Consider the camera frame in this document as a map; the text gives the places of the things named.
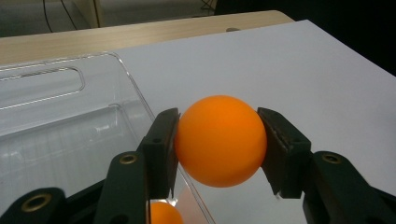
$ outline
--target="transparent plastic bin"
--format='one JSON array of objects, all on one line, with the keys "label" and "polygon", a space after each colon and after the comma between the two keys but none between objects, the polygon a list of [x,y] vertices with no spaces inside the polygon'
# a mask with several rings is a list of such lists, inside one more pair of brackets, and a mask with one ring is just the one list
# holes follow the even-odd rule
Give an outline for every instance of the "transparent plastic bin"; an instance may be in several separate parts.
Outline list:
[{"label": "transparent plastic bin", "polygon": [[[0,67],[0,216],[31,190],[68,197],[104,179],[153,119],[114,53]],[[214,223],[181,167],[175,196],[185,223]]]}]

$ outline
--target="ball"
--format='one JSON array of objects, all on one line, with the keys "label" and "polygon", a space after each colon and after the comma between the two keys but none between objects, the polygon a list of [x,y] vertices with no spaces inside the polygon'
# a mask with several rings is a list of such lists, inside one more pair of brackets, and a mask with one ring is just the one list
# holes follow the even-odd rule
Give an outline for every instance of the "ball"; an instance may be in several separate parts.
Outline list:
[{"label": "ball", "polygon": [[169,203],[152,203],[150,213],[151,224],[183,224],[180,213]]},{"label": "ball", "polygon": [[224,188],[248,180],[267,147],[261,118],[248,104],[226,95],[206,97],[181,116],[175,151],[195,180]]}]

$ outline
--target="orange sphere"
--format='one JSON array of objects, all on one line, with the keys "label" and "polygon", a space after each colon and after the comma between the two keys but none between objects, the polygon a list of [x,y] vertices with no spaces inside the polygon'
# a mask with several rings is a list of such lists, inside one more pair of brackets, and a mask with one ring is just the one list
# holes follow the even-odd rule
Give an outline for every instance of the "orange sphere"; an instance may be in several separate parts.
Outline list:
[{"label": "orange sphere", "polygon": [[231,187],[262,165],[267,147],[264,125],[246,103],[231,96],[206,97],[180,118],[175,150],[184,169],[211,187]]},{"label": "orange sphere", "polygon": [[151,224],[183,224],[180,213],[169,203],[152,203],[150,210]]}]

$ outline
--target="clear plastic container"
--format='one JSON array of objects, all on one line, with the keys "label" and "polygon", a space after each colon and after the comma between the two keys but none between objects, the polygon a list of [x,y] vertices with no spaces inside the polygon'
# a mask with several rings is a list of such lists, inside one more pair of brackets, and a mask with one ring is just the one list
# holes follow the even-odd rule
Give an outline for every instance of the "clear plastic container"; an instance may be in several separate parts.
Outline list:
[{"label": "clear plastic container", "polygon": [[[153,119],[114,53],[0,67],[0,215],[33,189],[67,197],[102,180]],[[214,223],[181,167],[175,195],[185,223]]]}]

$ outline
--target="white table surface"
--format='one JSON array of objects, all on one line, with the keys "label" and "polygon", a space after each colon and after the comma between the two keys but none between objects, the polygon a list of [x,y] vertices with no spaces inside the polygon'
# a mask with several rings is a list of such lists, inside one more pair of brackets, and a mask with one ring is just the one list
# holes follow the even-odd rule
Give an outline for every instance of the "white table surface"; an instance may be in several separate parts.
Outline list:
[{"label": "white table surface", "polygon": [[[396,195],[396,78],[309,21],[119,49],[154,114],[213,94],[283,114]],[[196,187],[217,223],[305,223],[302,200],[278,200],[262,170],[227,189]]]}]

